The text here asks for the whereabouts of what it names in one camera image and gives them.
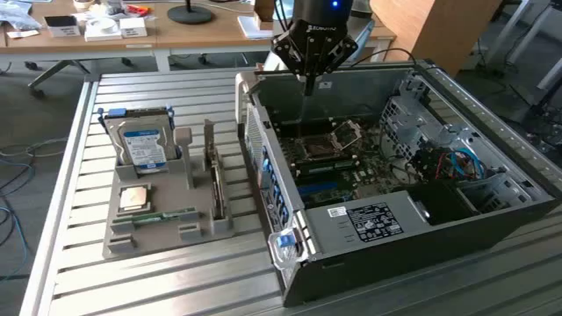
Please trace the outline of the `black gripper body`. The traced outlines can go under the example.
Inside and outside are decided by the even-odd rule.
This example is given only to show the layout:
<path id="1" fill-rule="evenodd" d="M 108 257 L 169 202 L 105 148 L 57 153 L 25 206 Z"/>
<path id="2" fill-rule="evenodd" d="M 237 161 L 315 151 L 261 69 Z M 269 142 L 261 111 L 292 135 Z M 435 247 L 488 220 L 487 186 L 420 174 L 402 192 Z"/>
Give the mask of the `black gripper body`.
<path id="1" fill-rule="evenodd" d="M 352 8 L 351 1 L 295 1 L 289 33 L 305 55 L 309 72 L 309 38 L 348 35 L 347 20 Z"/>

